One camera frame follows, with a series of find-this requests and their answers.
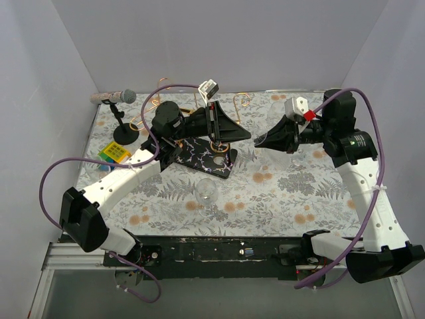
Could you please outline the clear glass left edge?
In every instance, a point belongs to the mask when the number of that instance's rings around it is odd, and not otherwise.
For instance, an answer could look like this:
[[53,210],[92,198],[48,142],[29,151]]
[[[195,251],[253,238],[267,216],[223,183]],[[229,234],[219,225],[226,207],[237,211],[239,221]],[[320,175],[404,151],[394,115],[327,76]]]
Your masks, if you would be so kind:
[[91,182],[96,182],[104,177],[106,177],[111,172],[111,167],[104,164],[99,164],[98,162],[103,162],[104,160],[100,156],[94,156],[92,160],[96,160],[97,163],[84,161],[83,166],[85,172],[90,178]]

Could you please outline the microphone on black stand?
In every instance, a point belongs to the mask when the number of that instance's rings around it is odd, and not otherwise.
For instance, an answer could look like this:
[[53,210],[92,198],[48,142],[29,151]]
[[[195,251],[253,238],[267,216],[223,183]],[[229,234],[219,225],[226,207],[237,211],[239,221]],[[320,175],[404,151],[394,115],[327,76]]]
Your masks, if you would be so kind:
[[105,104],[110,107],[112,114],[118,121],[118,127],[114,130],[113,139],[119,145],[129,145],[135,142],[139,137],[138,127],[136,125],[123,123],[124,111],[118,110],[117,104],[133,104],[136,101],[136,93],[133,90],[121,90],[115,92],[96,93],[90,96],[92,104]]

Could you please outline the colourful toy block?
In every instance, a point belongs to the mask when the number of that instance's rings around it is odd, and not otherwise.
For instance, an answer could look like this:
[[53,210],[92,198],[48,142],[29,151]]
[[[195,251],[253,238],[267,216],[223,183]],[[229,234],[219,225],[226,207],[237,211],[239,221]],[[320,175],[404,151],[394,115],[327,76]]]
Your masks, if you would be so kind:
[[104,162],[108,163],[108,166],[111,167],[111,171],[115,169],[111,163],[122,163],[128,160],[131,157],[131,153],[125,149],[123,146],[119,145],[115,141],[110,142],[102,150],[97,153],[97,156],[100,156]]

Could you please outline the ribbed glass tumbler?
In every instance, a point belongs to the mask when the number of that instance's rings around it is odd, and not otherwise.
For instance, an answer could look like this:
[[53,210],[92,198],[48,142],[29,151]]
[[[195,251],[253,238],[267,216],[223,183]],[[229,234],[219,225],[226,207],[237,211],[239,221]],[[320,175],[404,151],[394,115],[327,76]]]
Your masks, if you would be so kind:
[[286,152],[263,148],[262,154],[275,169],[286,170],[291,164],[290,156]]

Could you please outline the floral table mat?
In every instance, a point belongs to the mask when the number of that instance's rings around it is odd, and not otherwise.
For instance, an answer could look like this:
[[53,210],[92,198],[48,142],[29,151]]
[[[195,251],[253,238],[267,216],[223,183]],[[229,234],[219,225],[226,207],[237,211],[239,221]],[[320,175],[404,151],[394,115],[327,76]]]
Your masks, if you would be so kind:
[[[323,93],[250,92],[217,94],[223,110],[238,119],[252,137],[267,131],[266,116],[274,102],[303,96],[310,108],[319,106]],[[117,124],[108,107],[101,106],[94,120],[86,156],[93,158],[112,141]],[[124,228],[135,235],[207,235],[236,237],[300,236],[326,229],[338,237],[354,237],[360,226],[351,199],[329,156],[321,145],[303,145],[307,164],[275,169],[256,149],[253,141],[232,145],[238,150],[228,179],[211,176],[174,163],[163,173],[140,184],[124,197],[105,218],[110,227]],[[195,186],[212,179],[218,189],[216,213],[200,215]]]

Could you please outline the clear wine glass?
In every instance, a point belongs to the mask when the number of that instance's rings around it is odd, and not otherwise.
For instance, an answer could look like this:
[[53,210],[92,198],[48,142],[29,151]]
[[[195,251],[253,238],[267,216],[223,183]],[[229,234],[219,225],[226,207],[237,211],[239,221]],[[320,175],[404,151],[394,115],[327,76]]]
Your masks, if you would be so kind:
[[215,214],[218,199],[216,183],[209,178],[200,180],[195,186],[195,196],[197,202],[203,206],[200,215],[205,218],[212,217]]
[[272,129],[286,115],[285,102],[274,102],[267,112],[267,129]]

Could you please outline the clear wine glass back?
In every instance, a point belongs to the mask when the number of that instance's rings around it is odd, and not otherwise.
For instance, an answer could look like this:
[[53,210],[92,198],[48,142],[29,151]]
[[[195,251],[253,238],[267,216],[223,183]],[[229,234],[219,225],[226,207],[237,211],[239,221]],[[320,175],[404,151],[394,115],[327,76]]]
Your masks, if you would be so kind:
[[267,112],[267,129],[272,129],[286,115],[285,102],[274,102]]

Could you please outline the black base frame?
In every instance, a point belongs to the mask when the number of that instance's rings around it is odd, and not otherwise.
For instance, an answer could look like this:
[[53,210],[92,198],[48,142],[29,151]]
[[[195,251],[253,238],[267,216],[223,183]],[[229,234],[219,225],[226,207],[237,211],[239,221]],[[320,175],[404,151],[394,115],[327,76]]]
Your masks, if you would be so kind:
[[307,255],[301,237],[139,236],[130,261],[157,279],[301,280],[331,261]]

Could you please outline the gold black wine glass rack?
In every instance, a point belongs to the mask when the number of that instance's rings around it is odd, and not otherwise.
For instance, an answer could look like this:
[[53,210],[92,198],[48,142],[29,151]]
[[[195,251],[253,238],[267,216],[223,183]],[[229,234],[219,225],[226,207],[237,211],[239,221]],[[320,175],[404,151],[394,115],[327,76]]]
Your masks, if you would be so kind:
[[[203,108],[206,108],[209,107],[209,102],[217,100],[211,98],[203,101],[205,103]],[[136,158],[145,152],[147,157],[143,158],[141,163],[144,166],[157,164],[161,171],[172,163],[177,163],[216,177],[228,178],[238,151],[231,148],[232,143],[212,142],[208,136],[182,138],[181,131],[185,117],[187,116],[177,103],[161,102],[156,107],[151,127],[147,130],[149,137],[133,157]]]

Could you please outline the stemless clear glass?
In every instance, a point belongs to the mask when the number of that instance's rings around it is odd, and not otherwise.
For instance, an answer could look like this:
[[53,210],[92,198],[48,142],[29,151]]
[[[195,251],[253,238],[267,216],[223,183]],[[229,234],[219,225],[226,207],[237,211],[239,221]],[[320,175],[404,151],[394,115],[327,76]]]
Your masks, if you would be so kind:
[[307,151],[302,146],[299,146],[298,149],[290,156],[291,164],[297,167],[307,164]]

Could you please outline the clear wine glass front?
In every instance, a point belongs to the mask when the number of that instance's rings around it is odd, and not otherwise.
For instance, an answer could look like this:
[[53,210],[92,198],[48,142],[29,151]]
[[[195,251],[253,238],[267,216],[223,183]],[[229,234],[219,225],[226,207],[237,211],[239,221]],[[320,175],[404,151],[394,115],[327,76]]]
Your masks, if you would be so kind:
[[195,196],[197,202],[203,206],[200,215],[205,218],[212,217],[215,214],[218,199],[216,183],[209,178],[200,180],[195,186]]

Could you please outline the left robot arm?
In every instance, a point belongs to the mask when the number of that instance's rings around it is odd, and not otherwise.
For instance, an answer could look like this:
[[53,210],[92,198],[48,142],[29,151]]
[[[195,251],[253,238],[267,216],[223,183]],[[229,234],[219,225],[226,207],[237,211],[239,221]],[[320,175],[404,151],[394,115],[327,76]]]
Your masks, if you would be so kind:
[[85,187],[66,190],[62,197],[60,226],[86,252],[113,251],[125,265],[136,265],[141,249],[125,229],[110,228],[105,218],[142,182],[161,173],[182,152],[178,140],[207,136],[224,144],[247,140],[248,130],[231,120],[217,101],[184,116],[175,102],[158,105],[151,121],[151,135],[121,167]]

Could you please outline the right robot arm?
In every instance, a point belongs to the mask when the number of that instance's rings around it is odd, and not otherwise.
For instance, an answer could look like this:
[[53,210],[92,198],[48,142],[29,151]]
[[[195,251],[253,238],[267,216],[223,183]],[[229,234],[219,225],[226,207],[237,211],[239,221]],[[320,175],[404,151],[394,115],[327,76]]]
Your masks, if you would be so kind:
[[422,245],[413,245],[402,230],[383,185],[385,160],[377,127],[375,138],[355,127],[357,93],[369,107],[365,94],[356,88],[325,91],[323,103],[309,109],[302,98],[285,103],[285,114],[268,132],[254,140],[256,148],[293,154],[302,144],[321,144],[347,188],[360,229],[352,240],[332,239],[325,230],[303,234],[300,255],[308,264],[323,257],[331,260],[295,288],[312,287],[334,266],[345,265],[358,283],[404,274],[424,260]]

